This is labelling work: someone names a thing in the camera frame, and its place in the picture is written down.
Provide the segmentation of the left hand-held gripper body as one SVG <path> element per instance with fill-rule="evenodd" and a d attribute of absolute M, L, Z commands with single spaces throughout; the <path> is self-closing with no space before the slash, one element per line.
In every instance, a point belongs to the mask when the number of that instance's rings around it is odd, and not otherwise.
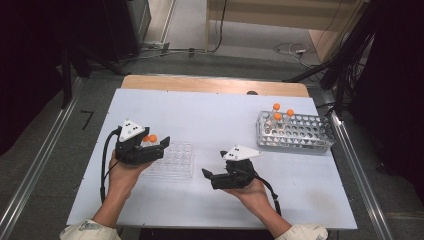
<path fill-rule="evenodd" d="M 116 158 L 125 165 L 140 165 L 145 163 L 144 147 L 141 146 L 145 137 L 143 126 L 125 119 L 117 142 L 115 144 Z"/>

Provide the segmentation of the person's left hand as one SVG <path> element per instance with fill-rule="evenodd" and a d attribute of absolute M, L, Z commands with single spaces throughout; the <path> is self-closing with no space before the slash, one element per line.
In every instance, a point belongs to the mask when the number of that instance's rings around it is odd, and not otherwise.
<path fill-rule="evenodd" d="M 116 159 L 112 152 L 109 162 L 109 188 L 107 197 L 126 200 L 138 182 L 139 176 L 149 168 L 151 162 L 137 166 L 127 166 Z"/>

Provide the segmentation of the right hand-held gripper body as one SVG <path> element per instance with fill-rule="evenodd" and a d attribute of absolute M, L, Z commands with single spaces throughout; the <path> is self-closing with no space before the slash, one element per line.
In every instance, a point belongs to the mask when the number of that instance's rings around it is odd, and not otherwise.
<path fill-rule="evenodd" d="M 214 189 L 242 189 L 248 186 L 255 176 L 250 159 L 263 154 L 262 151 L 241 145 L 232 147 L 223 158 L 226 161 L 226 173 L 217 174 L 213 182 Z"/>

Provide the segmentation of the person's right hand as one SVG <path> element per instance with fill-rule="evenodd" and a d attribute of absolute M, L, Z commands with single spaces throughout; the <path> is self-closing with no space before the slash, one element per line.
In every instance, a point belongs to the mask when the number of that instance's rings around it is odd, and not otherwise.
<path fill-rule="evenodd" d="M 270 206 L 264 185 L 258 179 L 243 189 L 224 189 L 224 192 L 236 197 L 254 215 Z"/>

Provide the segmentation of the light wooden furniture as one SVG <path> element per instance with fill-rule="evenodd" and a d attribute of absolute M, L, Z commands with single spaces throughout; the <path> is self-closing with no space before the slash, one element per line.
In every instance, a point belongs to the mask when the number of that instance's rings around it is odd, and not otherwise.
<path fill-rule="evenodd" d="M 206 0 L 205 44 L 211 20 L 308 29 L 321 61 L 332 58 L 346 33 L 358 23 L 370 0 Z"/>

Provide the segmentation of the clear plastic tube rack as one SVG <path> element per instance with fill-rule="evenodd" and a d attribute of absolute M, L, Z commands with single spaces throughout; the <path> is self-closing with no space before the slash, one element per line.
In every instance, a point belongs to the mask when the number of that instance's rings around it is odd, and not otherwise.
<path fill-rule="evenodd" d="M 191 178 L 193 175 L 194 145 L 187 142 L 173 142 L 145 172 L 146 176 Z"/>

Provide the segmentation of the perforated metal tube rack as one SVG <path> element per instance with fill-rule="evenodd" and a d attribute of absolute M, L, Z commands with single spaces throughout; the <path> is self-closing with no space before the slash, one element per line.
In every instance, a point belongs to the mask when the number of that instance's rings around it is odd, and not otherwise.
<path fill-rule="evenodd" d="M 327 152 L 336 142 L 331 124 L 326 117 L 296 114 L 288 125 L 273 129 L 271 111 L 261 111 L 256 121 L 257 145 L 259 147 L 321 154 Z"/>

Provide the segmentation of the black cabinet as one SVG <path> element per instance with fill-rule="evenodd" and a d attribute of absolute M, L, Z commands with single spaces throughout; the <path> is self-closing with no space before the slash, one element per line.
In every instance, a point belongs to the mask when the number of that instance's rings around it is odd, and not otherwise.
<path fill-rule="evenodd" d="M 148 0 L 104 0 L 117 58 L 138 55 L 151 23 Z"/>

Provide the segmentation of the white board sheet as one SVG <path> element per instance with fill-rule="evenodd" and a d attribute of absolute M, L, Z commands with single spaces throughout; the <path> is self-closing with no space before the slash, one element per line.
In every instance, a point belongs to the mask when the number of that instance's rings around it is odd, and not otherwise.
<path fill-rule="evenodd" d="M 256 145 L 256 119 L 279 103 L 302 114 L 316 112 L 310 98 L 246 94 L 119 89 L 115 92 L 93 154 L 69 214 L 71 224 L 100 207 L 102 153 L 109 133 L 130 119 L 159 138 L 194 147 L 188 178 L 140 177 L 120 215 L 122 225 L 181 228 L 260 229 L 262 223 L 235 197 L 212 188 L 202 172 L 221 173 L 222 151 Z M 318 223 L 353 229 L 356 222 L 331 153 L 303 155 L 265 152 L 252 160 L 255 170 L 279 197 L 283 217 L 292 224 Z"/>

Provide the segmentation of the aluminium floor rail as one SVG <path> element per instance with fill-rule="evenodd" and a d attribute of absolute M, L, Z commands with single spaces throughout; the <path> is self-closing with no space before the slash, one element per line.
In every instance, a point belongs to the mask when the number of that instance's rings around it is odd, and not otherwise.
<path fill-rule="evenodd" d="M 364 172 L 355 148 L 350 140 L 345 123 L 340 120 L 335 112 L 330 114 L 336 135 L 347 158 L 355 182 L 363 199 L 367 214 L 379 240 L 394 240 L 393 234 L 386 221 L 372 186 Z"/>
<path fill-rule="evenodd" d="M 0 220 L 0 240 L 8 240 L 12 230 L 19 219 L 41 173 L 43 172 L 50 155 L 66 126 L 75 105 L 80 97 L 80 92 L 87 80 L 77 77 L 72 86 L 73 96 L 69 103 L 56 117 L 43 144 L 39 148 L 37 155 L 32 161 L 19 187 L 12 195 Z"/>

